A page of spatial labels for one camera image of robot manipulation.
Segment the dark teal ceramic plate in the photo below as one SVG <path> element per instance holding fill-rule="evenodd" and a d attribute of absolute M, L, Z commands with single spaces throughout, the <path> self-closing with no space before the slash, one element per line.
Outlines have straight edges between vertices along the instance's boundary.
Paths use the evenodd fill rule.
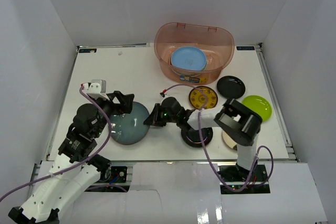
<path fill-rule="evenodd" d="M 149 130 L 149 126 L 143 123 L 148 116 L 149 112 L 143 104 L 133 102 L 131 113 L 110 116 L 111 138 L 121 145 L 141 141 Z"/>

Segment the black glossy plate front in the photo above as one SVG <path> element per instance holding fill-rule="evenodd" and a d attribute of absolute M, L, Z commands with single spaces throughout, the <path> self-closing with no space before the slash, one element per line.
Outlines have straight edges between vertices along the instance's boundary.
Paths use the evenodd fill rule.
<path fill-rule="evenodd" d="M 201 129 L 203 143 L 207 146 L 213 138 L 213 129 L 211 127 Z M 188 131 L 181 130 L 181 136 L 183 141 L 190 147 L 202 148 L 201 138 L 199 130 L 190 129 Z"/>

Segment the yellow patterned black plate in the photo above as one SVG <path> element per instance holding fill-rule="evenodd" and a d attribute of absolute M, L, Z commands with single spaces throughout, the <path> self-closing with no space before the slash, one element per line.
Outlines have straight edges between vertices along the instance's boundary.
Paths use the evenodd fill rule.
<path fill-rule="evenodd" d="M 188 100 L 195 109 L 211 109 L 217 106 L 218 95 L 210 87 L 198 86 L 190 91 Z"/>

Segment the yellow-orange plastic plate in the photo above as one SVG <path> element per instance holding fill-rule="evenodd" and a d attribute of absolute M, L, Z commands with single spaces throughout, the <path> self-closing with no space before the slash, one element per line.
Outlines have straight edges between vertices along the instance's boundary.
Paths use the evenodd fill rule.
<path fill-rule="evenodd" d="M 198 77 L 200 72 L 206 70 L 207 67 L 206 63 L 192 63 L 191 65 L 188 65 L 187 63 L 178 63 L 177 66 L 175 66 L 170 62 L 170 65 L 173 67 L 172 70 L 176 74 L 191 77 Z"/>

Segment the light blue plastic plate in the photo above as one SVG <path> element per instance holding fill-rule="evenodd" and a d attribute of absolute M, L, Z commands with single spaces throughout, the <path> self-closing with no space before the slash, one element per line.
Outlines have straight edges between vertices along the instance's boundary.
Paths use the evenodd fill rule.
<path fill-rule="evenodd" d="M 206 55 L 203 51 L 196 47 L 181 47 L 175 50 L 172 55 L 170 62 L 177 66 L 178 63 L 187 63 L 191 65 L 192 63 L 207 63 Z"/>

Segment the beige ceramic plate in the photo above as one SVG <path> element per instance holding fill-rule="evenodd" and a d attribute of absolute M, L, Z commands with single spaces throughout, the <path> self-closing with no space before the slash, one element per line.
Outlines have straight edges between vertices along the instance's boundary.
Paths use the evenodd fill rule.
<path fill-rule="evenodd" d="M 227 147 L 237 150 L 237 143 L 225 131 L 222 132 L 222 139 Z"/>

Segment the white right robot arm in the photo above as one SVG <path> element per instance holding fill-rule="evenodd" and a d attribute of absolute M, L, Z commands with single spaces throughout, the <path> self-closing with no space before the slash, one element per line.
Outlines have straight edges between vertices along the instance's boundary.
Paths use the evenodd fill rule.
<path fill-rule="evenodd" d="M 174 123 L 181 129 L 183 141 L 195 148 L 211 141 L 213 128 L 222 129 L 237 145 L 237 175 L 247 182 L 256 175 L 255 139 L 262 122 L 257 113 L 235 99 L 228 99 L 223 106 L 211 109 L 189 110 L 182 107 L 176 98 L 168 97 L 154 105 L 143 124 L 164 127 L 167 123 Z"/>

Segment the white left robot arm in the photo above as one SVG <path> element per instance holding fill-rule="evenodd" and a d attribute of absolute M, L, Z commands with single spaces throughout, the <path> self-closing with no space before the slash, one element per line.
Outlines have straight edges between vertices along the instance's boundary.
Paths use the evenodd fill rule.
<path fill-rule="evenodd" d="M 111 161 L 99 152 L 96 139 L 103 129 L 112 129 L 110 116 L 129 114 L 134 94 L 120 91 L 108 94 L 83 94 L 89 103 L 81 105 L 58 149 L 54 163 L 33 194 L 13 207 L 9 218 L 15 223 L 59 223 L 64 210 L 93 183 L 111 175 Z"/>

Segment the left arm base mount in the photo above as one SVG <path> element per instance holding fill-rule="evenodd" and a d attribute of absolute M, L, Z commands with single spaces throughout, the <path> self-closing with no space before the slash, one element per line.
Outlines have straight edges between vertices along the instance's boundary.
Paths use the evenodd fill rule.
<path fill-rule="evenodd" d="M 125 183 L 127 181 L 128 168 L 126 166 L 111 166 L 102 172 L 99 182 L 101 183 Z"/>

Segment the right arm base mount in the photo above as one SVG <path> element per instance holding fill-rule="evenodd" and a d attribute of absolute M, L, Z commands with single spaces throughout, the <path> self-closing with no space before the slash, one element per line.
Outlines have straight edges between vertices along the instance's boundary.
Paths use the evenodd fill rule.
<path fill-rule="evenodd" d="M 244 183 L 248 177 L 249 171 L 238 168 L 236 165 L 223 165 L 219 167 L 217 172 L 225 182 L 242 182 Z M 249 180 L 250 184 L 262 183 L 267 178 L 265 165 L 257 165 Z"/>

